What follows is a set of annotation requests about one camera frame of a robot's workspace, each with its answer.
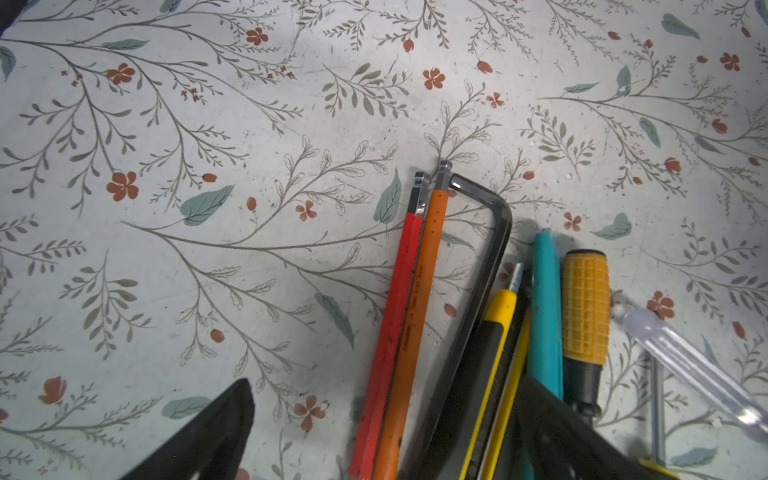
floral pattern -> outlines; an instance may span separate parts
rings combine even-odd
[[[238,479],[343,480],[437,160],[511,208],[496,287],[550,227],[765,404],[763,4],[29,2],[0,38],[0,478],[117,478],[247,377]],[[449,196],[424,378],[493,228]],[[647,360],[612,328],[595,425],[622,452],[649,441]],[[670,468],[764,475],[666,390]]]

clear plastic screwdriver handle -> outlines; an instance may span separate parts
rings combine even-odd
[[[627,333],[710,405],[738,422],[750,437],[768,442],[768,412],[656,313],[636,309],[624,316],[622,323]]]

screwdriver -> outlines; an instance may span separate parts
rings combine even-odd
[[[676,478],[677,473],[667,470],[667,429],[664,427],[664,366],[654,356],[650,357],[650,460],[639,458],[656,480]]]
[[[598,250],[571,250],[563,260],[564,401],[592,425],[598,405],[600,373],[608,355],[611,289],[608,260]]]
[[[646,308],[617,317],[623,317],[624,331],[683,383],[745,429],[750,438],[768,442],[768,412],[747,389],[669,323]]]

teal pen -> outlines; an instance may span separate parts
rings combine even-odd
[[[531,292],[531,339],[528,375],[559,399],[563,398],[563,319],[560,305],[560,257],[548,228],[536,235]],[[523,451],[524,480],[533,480],[533,467]]]

rubber grip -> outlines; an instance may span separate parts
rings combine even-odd
[[[569,253],[561,280],[563,355],[605,365],[611,331],[608,260],[599,253]]]
[[[389,295],[384,309],[384,320],[366,390],[366,402],[362,408],[352,464],[349,467],[349,474],[357,480],[369,480],[373,473],[373,459],[379,444],[392,371],[395,369],[395,358],[408,306],[413,265],[416,262],[416,254],[419,252],[419,237],[422,234],[423,224],[424,219],[419,215],[407,214],[402,227],[400,247],[397,251],[392,283],[389,285]]]
[[[416,262],[416,272],[413,277],[411,298],[406,311],[406,323],[398,349],[395,373],[392,376],[392,388],[384,413],[384,426],[379,442],[379,451],[373,465],[373,478],[375,480],[395,480],[397,476],[402,433],[406,429],[408,404],[416,373],[416,362],[419,359],[419,347],[424,331],[424,320],[429,305],[429,294],[432,290],[432,278],[435,275],[435,263],[440,248],[440,237],[447,206],[448,192],[443,190],[432,192],[422,245],[419,250],[419,259]]]

